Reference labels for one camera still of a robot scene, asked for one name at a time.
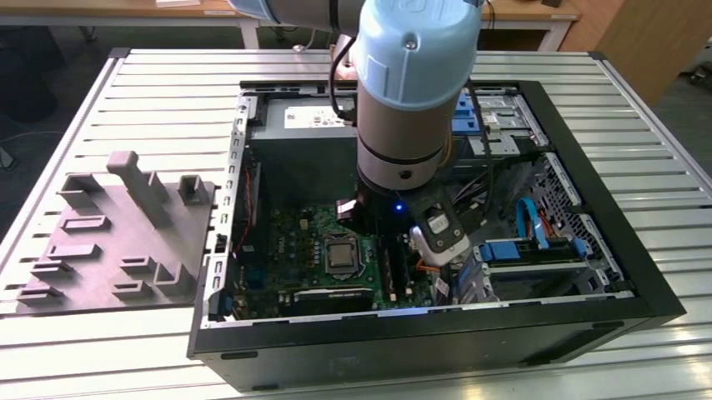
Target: light blue robot cap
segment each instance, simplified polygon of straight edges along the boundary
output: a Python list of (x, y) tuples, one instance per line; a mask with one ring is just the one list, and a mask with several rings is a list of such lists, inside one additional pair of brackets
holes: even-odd
[(366, 0), (352, 49), (358, 78), (388, 106), (442, 105), (476, 63), (482, 0)]
[(233, 8), (242, 14), (257, 19), (267, 19), (274, 23), (279, 23), (270, 10), (267, 0), (229, 0), (229, 3), (230, 6), (233, 6)]

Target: white label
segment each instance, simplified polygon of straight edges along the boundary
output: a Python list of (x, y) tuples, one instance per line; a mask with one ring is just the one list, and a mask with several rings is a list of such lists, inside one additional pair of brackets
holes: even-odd
[(436, 281), (436, 290), (442, 293), (444, 296), (449, 294), (449, 284), (438, 277)]
[(330, 106), (287, 107), (285, 128), (344, 128), (344, 120), (337, 117)]
[(237, 15), (234, 11), (203, 11), (205, 15)]
[(440, 232), (442, 232), (449, 227), (449, 219), (445, 214), (437, 215), (433, 218), (428, 220), (428, 224), (430, 225), (430, 230), (437, 235)]
[(349, 200), (345, 204), (337, 207), (337, 212), (340, 214), (344, 214), (348, 211), (352, 211), (356, 205), (357, 205), (357, 200)]

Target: aluminum extrusion table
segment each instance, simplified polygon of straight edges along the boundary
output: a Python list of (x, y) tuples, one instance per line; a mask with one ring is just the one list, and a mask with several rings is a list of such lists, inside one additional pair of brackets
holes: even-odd
[[(134, 50), (106, 63), (0, 246), (0, 307), (47, 245), (67, 173), (104, 183), (111, 150), (135, 150), (165, 182), (218, 184), (242, 80), (326, 79), (325, 51)], [(311, 390), (334, 398), (710, 398), (711, 181), (605, 61), (585, 53), (484, 52), (474, 79), (543, 82), (688, 314), (565, 365)], [(231, 398), (185, 357), (193, 308), (0, 320), (0, 398)], [(302, 389), (275, 397), (313, 398)]]

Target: green circuit board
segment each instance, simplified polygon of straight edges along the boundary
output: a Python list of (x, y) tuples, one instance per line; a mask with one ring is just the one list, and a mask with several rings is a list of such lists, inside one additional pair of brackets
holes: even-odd
[[(360, 268), (340, 277), (327, 271), (327, 246), (345, 239), (357, 243)], [(250, 317), (279, 317), (278, 293), (310, 288), (372, 289), (374, 310), (430, 306), (428, 281), (413, 282), (413, 293), (396, 301), (382, 295), (377, 244), (377, 237), (358, 235), (337, 223), (333, 204), (275, 210), (270, 216), (266, 266), (250, 267), (246, 272), (249, 283), (261, 281), (246, 292)]]

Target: motherboard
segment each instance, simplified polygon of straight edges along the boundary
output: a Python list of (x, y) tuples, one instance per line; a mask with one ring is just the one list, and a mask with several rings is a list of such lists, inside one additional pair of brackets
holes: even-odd
[(409, 265), (406, 239), (392, 242), (342, 227), (334, 204), (275, 209), (267, 259), (242, 266), (250, 309), (241, 313), (262, 319), (430, 306), (429, 276)]

